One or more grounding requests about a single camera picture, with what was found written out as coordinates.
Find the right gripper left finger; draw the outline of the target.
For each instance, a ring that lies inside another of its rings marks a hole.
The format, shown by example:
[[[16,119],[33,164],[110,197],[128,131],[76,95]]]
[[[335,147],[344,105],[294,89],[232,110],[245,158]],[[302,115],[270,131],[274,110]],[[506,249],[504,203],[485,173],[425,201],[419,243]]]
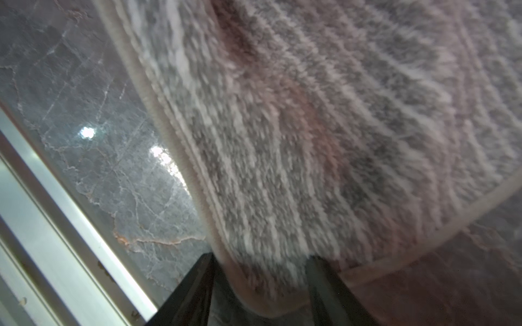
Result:
[[[207,326],[212,303],[216,259],[205,253],[182,279],[146,326]]]

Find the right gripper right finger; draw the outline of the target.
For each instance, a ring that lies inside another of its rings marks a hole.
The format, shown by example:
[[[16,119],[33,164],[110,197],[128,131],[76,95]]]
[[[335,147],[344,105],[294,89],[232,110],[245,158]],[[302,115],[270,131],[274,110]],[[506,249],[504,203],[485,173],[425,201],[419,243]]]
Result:
[[[306,276],[315,325],[379,325],[326,260],[311,256],[306,263]]]

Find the grey striped dishcloth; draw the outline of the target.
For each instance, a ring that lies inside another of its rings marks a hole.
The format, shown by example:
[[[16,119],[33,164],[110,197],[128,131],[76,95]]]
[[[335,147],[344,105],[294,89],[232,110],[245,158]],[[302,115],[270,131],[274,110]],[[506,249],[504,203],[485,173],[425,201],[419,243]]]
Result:
[[[520,1],[96,1],[224,274],[265,317],[521,189]]]

